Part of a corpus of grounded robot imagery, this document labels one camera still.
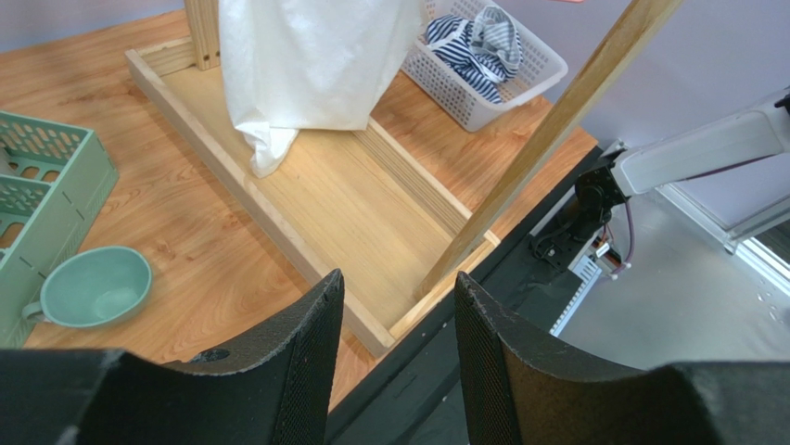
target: metal floor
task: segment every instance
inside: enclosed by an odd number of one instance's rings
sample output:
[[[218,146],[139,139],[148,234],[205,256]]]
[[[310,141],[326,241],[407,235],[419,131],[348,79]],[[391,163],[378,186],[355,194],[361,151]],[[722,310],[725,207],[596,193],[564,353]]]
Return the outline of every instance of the metal floor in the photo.
[[[633,267],[601,278],[560,338],[614,362],[790,360],[790,296],[654,191],[631,200]],[[618,251],[627,230],[616,217]]]

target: white plastic basket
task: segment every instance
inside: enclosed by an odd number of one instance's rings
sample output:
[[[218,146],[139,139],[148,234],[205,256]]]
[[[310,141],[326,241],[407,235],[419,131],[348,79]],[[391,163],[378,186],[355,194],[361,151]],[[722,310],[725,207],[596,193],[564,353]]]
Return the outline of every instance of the white plastic basket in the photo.
[[[488,5],[496,4],[488,0],[426,0],[431,20],[446,14],[474,19]],[[423,36],[414,43],[401,68],[468,132],[476,132],[506,111],[529,102],[567,74],[565,60],[527,27],[514,22],[521,34],[524,63],[514,79],[498,85],[502,104],[483,98],[426,48]]]

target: wooden table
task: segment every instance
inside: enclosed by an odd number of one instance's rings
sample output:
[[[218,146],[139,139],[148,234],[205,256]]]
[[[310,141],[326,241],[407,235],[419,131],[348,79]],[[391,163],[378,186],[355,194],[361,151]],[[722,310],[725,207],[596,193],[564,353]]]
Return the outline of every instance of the wooden table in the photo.
[[[308,290],[189,145],[134,85],[123,51],[188,35],[184,11],[0,55],[3,109],[95,129],[121,174],[82,250],[125,245],[154,269],[133,320],[74,330],[41,324],[26,348],[125,348],[153,362],[188,360],[279,312]],[[539,97],[466,133],[402,73],[373,116],[474,210],[550,104]],[[504,237],[594,147],[577,129],[494,225]],[[376,365],[343,331],[334,407]]]

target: wooden frame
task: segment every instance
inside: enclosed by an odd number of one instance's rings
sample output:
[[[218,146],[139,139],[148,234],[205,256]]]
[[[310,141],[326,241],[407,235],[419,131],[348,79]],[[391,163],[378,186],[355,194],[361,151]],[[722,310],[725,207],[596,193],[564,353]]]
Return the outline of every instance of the wooden frame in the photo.
[[[452,289],[453,272],[499,244],[493,222],[681,1],[631,2],[474,215],[373,120],[357,132],[303,131],[275,173],[255,178],[224,103],[216,1],[186,0],[192,37],[126,58],[137,85],[311,285],[343,271],[344,321],[381,356]]]

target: white fabric bag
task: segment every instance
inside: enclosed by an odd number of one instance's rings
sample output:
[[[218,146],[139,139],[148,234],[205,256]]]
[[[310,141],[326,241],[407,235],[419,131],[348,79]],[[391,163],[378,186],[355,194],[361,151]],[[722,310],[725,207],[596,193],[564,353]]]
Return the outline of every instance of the white fabric bag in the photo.
[[[417,36],[424,0],[221,0],[228,112],[274,172],[299,129],[361,130]]]

